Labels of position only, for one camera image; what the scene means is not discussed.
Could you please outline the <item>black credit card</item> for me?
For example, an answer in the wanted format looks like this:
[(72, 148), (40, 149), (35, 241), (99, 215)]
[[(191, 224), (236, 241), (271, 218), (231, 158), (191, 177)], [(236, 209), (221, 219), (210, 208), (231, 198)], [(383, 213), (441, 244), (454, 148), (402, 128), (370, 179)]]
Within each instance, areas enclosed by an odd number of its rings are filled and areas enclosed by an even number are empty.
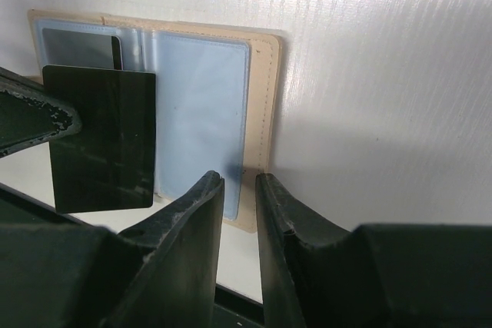
[(60, 214), (148, 208), (155, 189), (156, 76), (46, 65), (48, 93), (73, 105), (81, 130), (49, 144)]
[(122, 69), (117, 36), (45, 28), (42, 37), (48, 65)]

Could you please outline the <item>beige card holder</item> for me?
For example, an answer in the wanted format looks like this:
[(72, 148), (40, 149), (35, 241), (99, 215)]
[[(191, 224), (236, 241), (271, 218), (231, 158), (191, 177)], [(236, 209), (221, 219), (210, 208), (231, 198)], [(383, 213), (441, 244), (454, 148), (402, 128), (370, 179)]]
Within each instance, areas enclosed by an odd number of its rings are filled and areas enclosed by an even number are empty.
[(155, 74), (155, 193), (175, 200), (205, 172), (225, 180), (224, 221), (257, 229), (254, 179), (268, 169), (282, 44), (232, 26), (31, 10), (40, 66), (45, 28), (117, 36), (122, 66)]

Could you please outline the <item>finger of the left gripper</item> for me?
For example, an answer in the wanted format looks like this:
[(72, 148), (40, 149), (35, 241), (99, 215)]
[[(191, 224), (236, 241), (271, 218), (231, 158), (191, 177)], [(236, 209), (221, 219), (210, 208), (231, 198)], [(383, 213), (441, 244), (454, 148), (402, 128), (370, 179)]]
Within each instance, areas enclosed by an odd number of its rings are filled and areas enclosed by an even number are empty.
[(29, 78), (1, 69), (1, 156), (77, 134), (81, 118)]

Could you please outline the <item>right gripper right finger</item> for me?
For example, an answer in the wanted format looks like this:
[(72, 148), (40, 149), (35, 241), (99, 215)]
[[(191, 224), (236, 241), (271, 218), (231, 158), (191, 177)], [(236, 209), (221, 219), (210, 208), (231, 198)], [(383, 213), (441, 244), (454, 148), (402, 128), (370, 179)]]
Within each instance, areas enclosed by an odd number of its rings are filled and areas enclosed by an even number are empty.
[(266, 327), (319, 327), (326, 323), (330, 245), (348, 230), (294, 197), (273, 175), (255, 179), (261, 289)]

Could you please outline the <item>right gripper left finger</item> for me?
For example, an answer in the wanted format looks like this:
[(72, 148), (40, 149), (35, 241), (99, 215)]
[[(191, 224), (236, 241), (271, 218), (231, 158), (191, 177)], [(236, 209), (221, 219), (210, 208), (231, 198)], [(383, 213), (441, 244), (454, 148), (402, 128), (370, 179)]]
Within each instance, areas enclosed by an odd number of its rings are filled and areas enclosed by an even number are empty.
[(224, 188), (224, 178), (208, 171), (183, 196), (119, 232), (143, 261), (101, 326), (211, 325)]

